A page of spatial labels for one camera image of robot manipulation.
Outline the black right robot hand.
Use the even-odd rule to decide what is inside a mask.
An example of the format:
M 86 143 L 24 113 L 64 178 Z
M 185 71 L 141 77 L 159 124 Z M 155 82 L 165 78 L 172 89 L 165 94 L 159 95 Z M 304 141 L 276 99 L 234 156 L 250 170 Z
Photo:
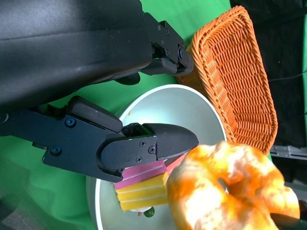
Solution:
M 271 213 L 271 218 L 279 230 L 307 230 L 305 220 L 278 213 Z

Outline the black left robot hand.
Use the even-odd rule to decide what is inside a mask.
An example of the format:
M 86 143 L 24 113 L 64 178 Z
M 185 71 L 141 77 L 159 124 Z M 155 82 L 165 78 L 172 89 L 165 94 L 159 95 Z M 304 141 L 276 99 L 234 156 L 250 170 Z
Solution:
M 183 38 L 138 0 L 3 0 L 0 3 L 0 134 L 43 149 L 42 162 L 109 182 L 125 168 L 182 155 L 199 141 L 168 124 L 123 125 L 73 96 L 88 85 L 134 85 L 140 73 L 186 75 Z

